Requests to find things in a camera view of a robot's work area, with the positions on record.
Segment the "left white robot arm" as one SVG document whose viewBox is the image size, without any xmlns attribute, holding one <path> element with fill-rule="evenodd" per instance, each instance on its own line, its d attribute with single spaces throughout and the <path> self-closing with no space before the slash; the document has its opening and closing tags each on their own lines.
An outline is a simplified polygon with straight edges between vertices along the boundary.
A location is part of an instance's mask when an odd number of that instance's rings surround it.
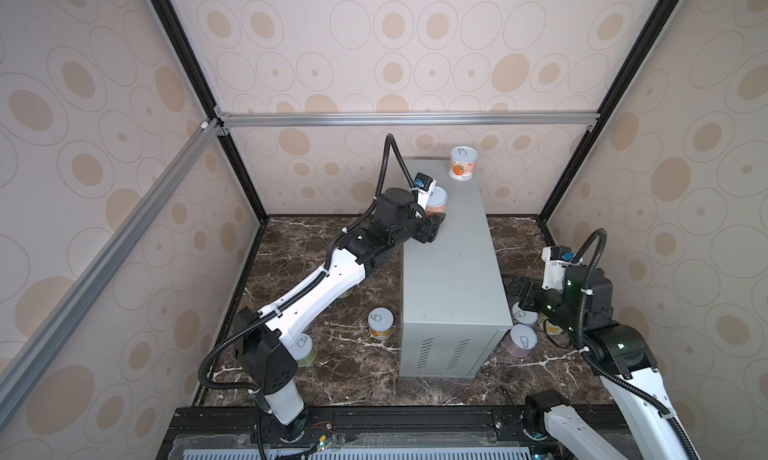
<svg viewBox="0 0 768 460">
<path fill-rule="evenodd" d="M 378 194 L 371 215 L 342 231 L 316 271 L 260 310 L 238 312 L 233 357 L 253 381 L 249 388 L 260 396 L 260 407 L 290 436 L 306 422 L 291 349 L 327 307 L 386 265 L 403 244 L 435 239 L 444 219 L 442 213 L 427 213 L 435 188 L 433 180 L 419 175 L 409 189 Z"/>
</svg>

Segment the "white red labelled can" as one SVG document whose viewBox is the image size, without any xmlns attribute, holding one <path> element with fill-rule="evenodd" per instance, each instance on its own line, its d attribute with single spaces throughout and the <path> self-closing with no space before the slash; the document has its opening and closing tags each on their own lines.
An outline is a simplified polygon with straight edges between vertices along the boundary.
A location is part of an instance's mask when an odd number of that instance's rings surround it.
<svg viewBox="0 0 768 460">
<path fill-rule="evenodd" d="M 539 321 L 539 315 L 536 312 L 523 310 L 518 302 L 515 302 L 512 305 L 511 313 L 514 324 L 522 324 L 533 327 Z"/>
</svg>

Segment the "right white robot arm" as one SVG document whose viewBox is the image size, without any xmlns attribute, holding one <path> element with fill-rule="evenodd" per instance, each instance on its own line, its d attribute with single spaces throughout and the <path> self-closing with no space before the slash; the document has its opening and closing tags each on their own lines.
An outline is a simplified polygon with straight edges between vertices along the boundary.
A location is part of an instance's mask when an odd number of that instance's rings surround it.
<svg viewBox="0 0 768 460">
<path fill-rule="evenodd" d="M 613 284 L 597 266 L 554 260 L 543 280 L 508 278 L 508 298 L 560 328 L 609 391 L 645 459 L 696 459 L 699 454 L 675 411 L 658 362 L 635 328 L 614 320 Z M 620 459 L 622 453 L 588 426 L 555 390 L 531 394 L 526 433 L 558 441 L 578 459 Z"/>
</svg>

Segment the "orange tomato labelled can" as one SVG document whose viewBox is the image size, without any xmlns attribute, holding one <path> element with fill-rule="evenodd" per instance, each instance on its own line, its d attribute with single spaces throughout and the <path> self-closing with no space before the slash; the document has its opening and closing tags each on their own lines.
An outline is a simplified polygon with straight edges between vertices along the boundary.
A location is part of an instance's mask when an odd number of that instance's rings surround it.
<svg viewBox="0 0 768 460">
<path fill-rule="evenodd" d="M 471 147 L 458 146 L 450 152 L 449 176 L 457 181 L 468 181 L 473 177 L 478 152 Z"/>
</svg>

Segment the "pink orange labelled can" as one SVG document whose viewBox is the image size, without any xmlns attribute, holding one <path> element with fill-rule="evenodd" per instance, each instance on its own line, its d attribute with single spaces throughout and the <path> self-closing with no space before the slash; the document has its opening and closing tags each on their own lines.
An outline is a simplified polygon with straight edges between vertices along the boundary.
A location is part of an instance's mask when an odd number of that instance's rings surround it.
<svg viewBox="0 0 768 460">
<path fill-rule="evenodd" d="M 431 193 L 425 212 L 427 215 L 445 214 L 448 201 L 447 192 L 441 187 L 435 187 Z"/>
</svg>

